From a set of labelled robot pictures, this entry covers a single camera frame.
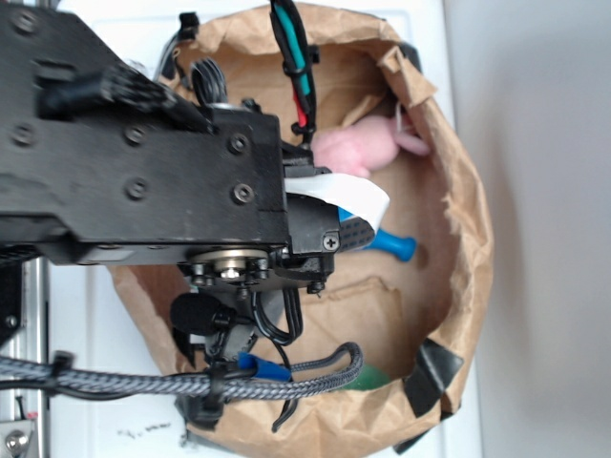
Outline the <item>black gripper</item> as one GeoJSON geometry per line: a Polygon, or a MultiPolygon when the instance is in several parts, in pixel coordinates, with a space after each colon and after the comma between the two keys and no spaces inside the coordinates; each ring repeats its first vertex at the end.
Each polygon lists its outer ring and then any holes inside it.
{"type": "Polygon", "coordinates": [[[209,142],[178,162],[190,238],[184,267],[200,291],[324,288],[339,245],[337,212],[285,183],[320,175],[310,154],[282,142],[209,142]]]}

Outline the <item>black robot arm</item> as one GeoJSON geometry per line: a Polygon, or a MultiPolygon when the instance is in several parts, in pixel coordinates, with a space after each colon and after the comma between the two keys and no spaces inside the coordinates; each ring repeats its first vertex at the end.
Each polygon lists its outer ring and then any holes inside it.
{"type": "Polygon", "coordinates": [[[277,117],[197,107],[124,64],[77,16],[1,7],[1,261],[189,264],[203,288],[322,290],[329,205],[277,117]]]}

